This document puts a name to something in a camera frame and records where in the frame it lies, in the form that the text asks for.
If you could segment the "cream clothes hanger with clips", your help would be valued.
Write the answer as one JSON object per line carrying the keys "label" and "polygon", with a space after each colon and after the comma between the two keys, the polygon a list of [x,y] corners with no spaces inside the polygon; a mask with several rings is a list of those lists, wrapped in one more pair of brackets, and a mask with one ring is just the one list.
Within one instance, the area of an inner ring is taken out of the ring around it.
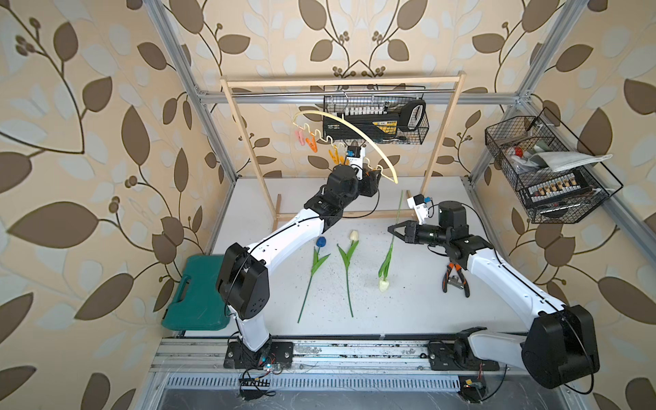
{"label": "cream clothes hanger with clips", "polygon": [[362,140],[365,145],[368,148],[374,149],[375,152],[378,153],[380,158],[383,160],[384,164],[387,166],[387,169],[391,172],[390,175],[387,175],[384,173],[384,168],[381,165],[377,165],[376,167],[373,167],[371,164],[371,160],[364,155],[363,157],[363,162],[367,164],[367,167],[369,167],[372,170],[378,170],[381,172],[381,176],[394,184],[398,185],[399,184],[399,176],[396,171],[395,165],[392,163],[391,159],[386,155],[386,153],[383,152],[383,150],[369,137],[367,136],[364,131],[360,130],[357,126],[353,125],[352,123],[346,121],[342,117],[339,117],[335,114],[330,114],[325,111],[321,110],[305,110],[305,111],[299,111],[294,114],[294,116],[291,119],[292,124],[299,130],[305,131],[307,134],[309,134],[311,137],[313,137],[315,140],[323,141],[331,145],[332,148],[335,150],[339,150],[340,148],[343,148],[346,150],[346,143],[343,139],[335,139],[331,134],[325,134],[323,131],[319,129],[312,129],[308,123],[299,125],[297,123],[297,118],[300,115],[314,115],[314,116],[320,116],[324,117],[327,119],[330,119],[342,127],[346,127],[349,129],[354,135],[355,138],[346,138],[348,142],[355,142],[355,140]]}

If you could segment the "white tulip flower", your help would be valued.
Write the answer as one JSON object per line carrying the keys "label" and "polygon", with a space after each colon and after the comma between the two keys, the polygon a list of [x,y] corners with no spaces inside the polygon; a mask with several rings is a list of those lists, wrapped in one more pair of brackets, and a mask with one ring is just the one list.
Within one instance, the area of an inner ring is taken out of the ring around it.
{"label": "white tulip flower", "polygon": [[[400,221],[401,208],[402,208],[403,200],[404,200],[404,192],[401,191],[400,199],[399,199],[399,203],[398,203],[398,207],[397,207],[397,211],[396,211],[395,224],[397,224]],[[388,280],[388,275],[389,275],[389,269],[390,269],[390,266],[391,266],[391,260],[392,260],[392,256],[393,256],[394,241],[395,241],[395,236],[392,236],[391,243],[389,244],[388,252],[385,256],[385,259],[384,259],[383,263],[381,264],[381,266],[379,268],[379,274],[378,274],[378,276],[379,276],[379,291],[381,293],[386,292],[386,290],[388,290],[389,286],[390,286],[390,284],[389,284],[390,282]]]}
{"label": "white tulip flower", "polygon": [[348,246],[348,249],[344,249],[340,245],[338,245],[338,251],[343,260],[344,269],[345,269],[346,292],[347,292],[347,301],[349,305],[348,309],[350,310],[350,316],[352,318],[355,317],[355,315],[354,315],[351,295],[350,295],[350,265],[351,265],[351,259],[353,257],[353,254],[355,253],[355,250],[357,249],[359,242],[360,242],[359,232],[357,230],[353,230],[352,232],[350,232],[350,246]]}

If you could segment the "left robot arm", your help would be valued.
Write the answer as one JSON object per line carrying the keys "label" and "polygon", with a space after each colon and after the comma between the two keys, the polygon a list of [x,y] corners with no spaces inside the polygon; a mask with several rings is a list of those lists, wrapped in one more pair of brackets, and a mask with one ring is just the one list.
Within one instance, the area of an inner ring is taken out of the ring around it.
{"label": "left robot arm", "polygon": [[271,340],[261,314],[270,298],[270,274],[300,247],[338,223],[355,199],[377,195],[381,176],[379,170],[337,165],[289,222],[259,242],[227,248],[216,289],[236,316],[240,341],[247,350],[267,350]]}

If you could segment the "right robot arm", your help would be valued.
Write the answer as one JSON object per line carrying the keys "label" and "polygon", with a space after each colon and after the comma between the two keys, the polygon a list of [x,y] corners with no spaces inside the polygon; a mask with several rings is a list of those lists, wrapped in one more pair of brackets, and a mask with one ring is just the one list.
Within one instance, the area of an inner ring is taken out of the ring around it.
{"label": "right robot arm", "polygon": [[481,279],[527,326],[524,336],[472,330],[468,351],[480,360],[493,360],[528,372],[541,386],[553,389],[600,369],[592,315],[541,290],[507,264],[483,237],[471,234],[470,207],[456,201],[437,206],[437,224],[406,220],[388,228],[406,244],[441,247],[446,256]]}

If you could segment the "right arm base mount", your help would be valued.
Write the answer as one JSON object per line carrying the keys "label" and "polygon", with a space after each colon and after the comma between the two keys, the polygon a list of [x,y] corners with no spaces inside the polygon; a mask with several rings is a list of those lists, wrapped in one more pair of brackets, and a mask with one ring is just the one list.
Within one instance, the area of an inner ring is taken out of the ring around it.
{"label": "right arm base mount", "polygon": [[432,371],[499,371],[500,365],[493,360],[481,360],[470,349],[467,341],[459,338],[453,341],[430,341],[427,356]]}

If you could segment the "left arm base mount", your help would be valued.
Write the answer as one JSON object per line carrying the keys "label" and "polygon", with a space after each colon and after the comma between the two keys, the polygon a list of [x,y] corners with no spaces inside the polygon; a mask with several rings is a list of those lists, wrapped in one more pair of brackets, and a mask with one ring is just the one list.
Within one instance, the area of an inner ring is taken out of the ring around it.
{"label": "left arm base mount", "polygon": [[234,370],[264,370],[271,367],[275,372],[291,368],[294,343],[267,341],[259,350],[250,350],[240,339],[228,343],[223,367]]}

